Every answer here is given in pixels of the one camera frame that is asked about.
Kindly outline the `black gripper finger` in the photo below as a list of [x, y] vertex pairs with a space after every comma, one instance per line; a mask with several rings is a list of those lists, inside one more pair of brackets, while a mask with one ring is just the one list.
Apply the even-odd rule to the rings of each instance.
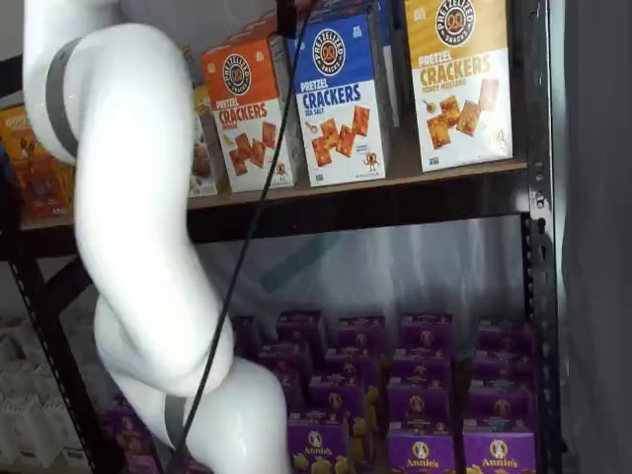
[[310, 0], [276, 0], [277, 33], [281, 36], [295, 36], [298, 23], [310, 9]]

